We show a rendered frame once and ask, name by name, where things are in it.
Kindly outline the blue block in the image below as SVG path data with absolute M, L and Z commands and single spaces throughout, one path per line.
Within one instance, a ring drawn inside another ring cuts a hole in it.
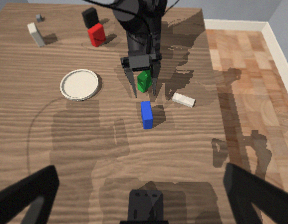
M 143 115 L 142 115 L 143 109 Z M 153 114 L 150 101 L 141 102 L 141 115 L 144 129 L 151 129 L 153 126 Z

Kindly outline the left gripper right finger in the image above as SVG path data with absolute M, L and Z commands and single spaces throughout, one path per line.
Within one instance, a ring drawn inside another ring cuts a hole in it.
M 276 224 L 288 224 L 288 192 L 233 163 L 226 166 L 223 185 L 236 224 L 262 224 L 252 203 Z

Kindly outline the white saucer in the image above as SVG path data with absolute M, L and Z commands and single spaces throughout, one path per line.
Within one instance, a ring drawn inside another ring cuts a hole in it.
M 68 73 L 60 84 L 62 94 L 73 101 L 81 101 L 91 97 L 98 87 L 97 75 L 87 69 L 78 69 Z

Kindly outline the white rectangular block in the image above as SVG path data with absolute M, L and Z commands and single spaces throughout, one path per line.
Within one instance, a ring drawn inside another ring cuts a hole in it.
M 186 105 L 186 106 L 192 108 L 195 99 L 192 99 L 192 98 L 183 96 L 181 94 L 175 93 L 173 98 L 172 98 L 172 101 L 180 103 L 180 104 L 183 104 L 183 105 Z

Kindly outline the green block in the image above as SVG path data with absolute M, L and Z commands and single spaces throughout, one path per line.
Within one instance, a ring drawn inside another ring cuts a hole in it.
M 150 70 L 142 71 L 137 76 L 138 90 L 143 93 L 152 85 Z

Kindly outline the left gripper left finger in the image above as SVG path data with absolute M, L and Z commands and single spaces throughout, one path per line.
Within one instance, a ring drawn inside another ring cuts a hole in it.
M 47 224 L 59 188 L 54 165 L 0 191 L 0 224 L 7 224 L 30 205 L 20 224 Z

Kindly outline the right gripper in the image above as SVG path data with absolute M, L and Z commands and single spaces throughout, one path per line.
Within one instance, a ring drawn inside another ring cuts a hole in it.
M 140 37 L 136 38 L 135 34 L 132 34 L 127 37 L 127 43 L 128 43 L 128 56 L 137 56 L 137 55 L 146 55 L 146 54 L 153 54 L 152 53 L 152 43 L 153 47 L 155 47 L 155 39 L 147 39 L 146 34 L 141 34 Z M 145 47 L 145 48 L 144 48 Z M 134 50 L 134 51 L 133 51 Z M 157 60 L 158 59 L 158 60 Z M 150 59 L 149 65 L 147 67 L 139 67 L 139 68 L 130 68 L 129 65 L 129 57 L 122 57 L 121 58 L 121 65 L 124 69 L 125 75 L 133 88 L 135 97 L 137 98 L 137 92 L 136 92 L 136 86 L 134 81 L 134 75 L 133 72 L 137 71 L 145 71 L 150 70 L 151 73 L 151 82 L 152 82 L 152 90 L 153 95 L 156 93 L 156 83 L 158 79 L 158 75 L 161 68 L 161 62 L 159 62 L 162 59 L 161 53 L 156 54 L 156 59 Z M 126 63 L 126 64 L 125 64 Z

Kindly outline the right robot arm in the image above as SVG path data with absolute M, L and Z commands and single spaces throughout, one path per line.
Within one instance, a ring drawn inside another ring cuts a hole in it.
M 139 2 L 139 5 L 138 5 Z M 148 5 L 148 6 L 147 6 Z M 147 67 L 150 59 L 156 59 L 155 51 L 160 50 L 161 20 L 167 6 L 167 0 L 114 0 L 113 6 L 128 10 L 143 17 L 149 25 L 151 39 L 155 38 L 155 47 L 152 43 L 152 53 L 146 55 L 128 56 L 130 68 Z M 141 8 L 141 9 L 140 9 Z M 159 9 L 158 9 L 159 8 Z M 147 25 L 144 21 L 132 14 L 112 9 L 114 16 L 126 30 L 127 37 L 135 34 L 136 38 L 141 34 L 148 37 Z M 145 16 L 145 15 L 146 16 Z M 161 16 L 161 19 L 160 19 Z

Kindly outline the red block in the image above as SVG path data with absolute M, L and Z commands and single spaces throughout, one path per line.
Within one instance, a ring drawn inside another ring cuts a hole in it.
M 88 34 L 93 46 L 98 47 L 104 41 L 106 41 L 103 25 L 96 24 L 88 30 Z

